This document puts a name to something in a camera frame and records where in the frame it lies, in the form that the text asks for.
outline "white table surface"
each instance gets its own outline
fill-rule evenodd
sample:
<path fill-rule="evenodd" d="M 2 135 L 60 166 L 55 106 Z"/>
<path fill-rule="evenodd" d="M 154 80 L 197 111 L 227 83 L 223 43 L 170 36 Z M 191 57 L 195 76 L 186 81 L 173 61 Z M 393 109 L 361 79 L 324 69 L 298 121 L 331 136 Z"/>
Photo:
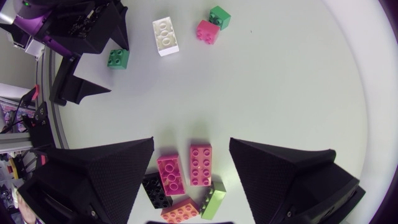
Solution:
<path fill-rule="evenodd" d="M 112 92 L 60 108 L 70 148 L 153 136 L 155 160 L 178 152 L 187 195 L 197 203 L 203 187 L 189 187 L 192 139 L 213 146 L 213 179 L 227 194 L 213 221 L 254 223 L 229 138 L 296 149 L 335 149 L 336 163 L 361 175 L 367 115 L 359 73 L 333 16 L 321 1 L 123 1 L 129 7 L 127 70 L 108 70 L 111 40 L 101 55 L 83 55 L 76 76 Z M 196 40 L 195 28 L 220 5 L 231 15 L 215 45 Z M 152 21 L 170 16 L 180 52 L 160 57 Z M 178 202 L 187 196 L 174 197 Z M 129 223 L 162 221 L 141 187 Z"/>

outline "orange lego brick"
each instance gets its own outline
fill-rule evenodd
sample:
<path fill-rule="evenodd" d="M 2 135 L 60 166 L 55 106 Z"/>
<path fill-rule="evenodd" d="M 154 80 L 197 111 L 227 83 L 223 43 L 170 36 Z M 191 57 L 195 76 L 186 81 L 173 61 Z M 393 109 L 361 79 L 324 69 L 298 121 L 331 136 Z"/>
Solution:
<path fill-rule="evenodd" d="M 198 205 L 192 200 L 187 198 L 186 200 L 173 205 L 171 208 L 165 208 L 162 210 L 162 218 L 167 223 L 180 223 L 195 217 L 199 214 Z"/>

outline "green lego brick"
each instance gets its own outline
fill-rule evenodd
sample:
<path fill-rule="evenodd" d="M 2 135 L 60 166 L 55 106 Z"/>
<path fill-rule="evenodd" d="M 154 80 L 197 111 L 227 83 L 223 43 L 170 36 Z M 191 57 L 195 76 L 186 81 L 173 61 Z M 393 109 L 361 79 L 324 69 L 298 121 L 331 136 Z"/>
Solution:
<path fill-rule="evenodd" d="M 108 67 L 110 69 L 126 69 L 129 55 L 130 52 L 128 50 L 111 50 L 111 53 L 109 53 Z"/>
<path fill-rule="evenodd" d="M 212 220 L 225 197 L 225 187 L 221 182 L 212 182 L 205 199 L 200 205 L 201 218 Z"/>
<path fill-rule="evenodd" d="M 210 10 L 209 22 L 218 25 L 220 30 L 228 27 L 231 15 L 229 15 L 224 9 L 219 6 L 214 7 Z"/>

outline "pink 2x4 brick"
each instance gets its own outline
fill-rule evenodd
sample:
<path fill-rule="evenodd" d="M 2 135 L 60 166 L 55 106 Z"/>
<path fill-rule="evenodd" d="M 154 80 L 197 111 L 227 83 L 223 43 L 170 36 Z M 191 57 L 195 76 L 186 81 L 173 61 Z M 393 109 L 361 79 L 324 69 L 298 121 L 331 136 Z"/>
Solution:
<path fill-rule="evenodd" d="M 206 44 L 214 44 L 220 32 L 220 27 L 208 21 L 202 20 L 197 27 L 197 37 Z"/>
<path fill-rule="evenodd" d="M 192 186 L 211 185 L 211 145 L 190 148 L 190 177 Z"/>
<path fill-rule="evenodd" d="M 160 156 L 157 159 L 160 178 L 166 196 L 185 194 L 184 181 L 178 155 Z"/>

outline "white lego brick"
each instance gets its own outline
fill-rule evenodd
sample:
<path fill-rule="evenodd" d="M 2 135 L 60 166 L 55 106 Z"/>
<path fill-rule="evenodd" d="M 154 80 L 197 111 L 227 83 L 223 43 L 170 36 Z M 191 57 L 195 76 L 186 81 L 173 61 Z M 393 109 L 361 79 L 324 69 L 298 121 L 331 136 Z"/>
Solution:
<path fill-rule="evenodd" d="M 157 51 L 160 56 L 180 51 L 170 17 L 159 19 L 152 23 L 154 26 Z"/>

